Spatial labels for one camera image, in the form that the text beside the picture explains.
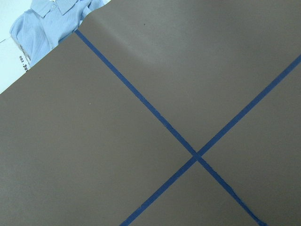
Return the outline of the light blue cloth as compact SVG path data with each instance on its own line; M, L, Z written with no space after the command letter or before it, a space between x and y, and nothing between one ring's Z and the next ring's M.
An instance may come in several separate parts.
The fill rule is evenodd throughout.
M14 21L10 34L33 67L76 31L88 14L107 3L108 0L33 0L30 9Z

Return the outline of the clear plastic bag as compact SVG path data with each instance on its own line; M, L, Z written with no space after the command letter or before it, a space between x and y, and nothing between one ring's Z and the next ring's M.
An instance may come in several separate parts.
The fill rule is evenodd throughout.
M11 37L0 43L0 93L23 76L30 68L31 59L23 47Z

